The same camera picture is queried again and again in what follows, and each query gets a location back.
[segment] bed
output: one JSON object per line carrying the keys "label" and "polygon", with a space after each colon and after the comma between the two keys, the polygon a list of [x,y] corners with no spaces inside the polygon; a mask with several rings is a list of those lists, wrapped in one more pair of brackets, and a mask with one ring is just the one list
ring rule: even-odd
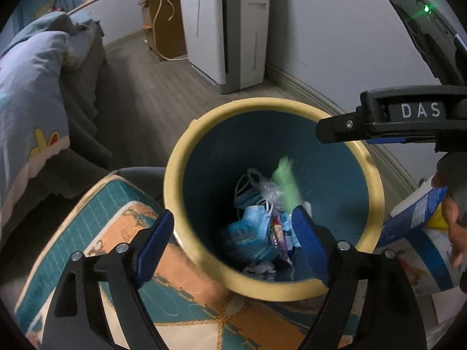
{"label": "bed", "polygon": [[48,195],[76,197],[108,174],[93,123],[102,36],[84,10],[52,12],[1,54],[0,247]]}

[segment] white air purifier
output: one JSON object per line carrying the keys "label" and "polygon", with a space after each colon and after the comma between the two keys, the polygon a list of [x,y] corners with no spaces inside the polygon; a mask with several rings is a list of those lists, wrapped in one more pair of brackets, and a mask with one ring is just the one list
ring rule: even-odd
{"label": "white air purifier", "polygon": [[262,83],[269,0],[181,0],[188,59],[220,93]]}

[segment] power cord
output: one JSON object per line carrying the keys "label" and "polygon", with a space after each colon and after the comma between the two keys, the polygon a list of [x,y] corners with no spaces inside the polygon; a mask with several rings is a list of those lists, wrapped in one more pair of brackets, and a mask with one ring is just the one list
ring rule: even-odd
{"label": "power cord", "polygon": [[[167,0],[167,2],[171,5],[172,7],[172,15],[170,16],[169,18],[169,21],[172,20],[174,14],[175,14],[175,8],[174,8],[174,5],[172,4],[172,2],[170,2],[170,0]],[[184,57],[184,58],[167,58],[166,56],[163,56],[159,50],[157,49],[157,44],[156,44],[156,20],[157,20],[157,16],[159,15],[159,12],[161,11],[161,7],[162,7],[162,0],[159,0],[159,7],[157,8],[157,12],[156,12],[156,15],[154,16],[154,20],[152,21],[152,38],[153,38],[153,41],[154,41],[154,49],[156,51],[156,53],[163,59],[165,60],[170,60],[170,61],[175,61],[175,60],[186,60],[188,59],[188,57]]]}

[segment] white package with blue stripe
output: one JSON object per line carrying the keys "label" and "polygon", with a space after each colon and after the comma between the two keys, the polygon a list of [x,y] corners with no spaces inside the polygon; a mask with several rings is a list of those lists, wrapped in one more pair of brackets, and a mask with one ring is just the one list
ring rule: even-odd
{"label": "white package with blue stripe", "polygon": [[441,214],[446,188],[432,188],[427,181],[391,212],[374,251],[392,249],[416,296],[436,293],[459,285],[462,270],[451,265],[452,245]]}

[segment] wooden cabinet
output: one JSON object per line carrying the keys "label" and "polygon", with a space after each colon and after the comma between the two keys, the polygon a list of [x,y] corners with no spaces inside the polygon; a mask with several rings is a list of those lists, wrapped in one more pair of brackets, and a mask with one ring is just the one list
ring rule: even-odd
{"label": "wooden cabinet", "polygon": [[[174,6],[174,15],[172,7],[167,0],[162,0],[161,10],[156,19],[156,43],[159,52],[166,58],[176,58],[186,54],[185,35],[183,32],[182,9],[180,0],[170,0]],[[157,54],[154,44],[152,24],[159,8],[160,0],[141,0],[139,5],[143,17],[142,28],[146,34],[149,49]]]}

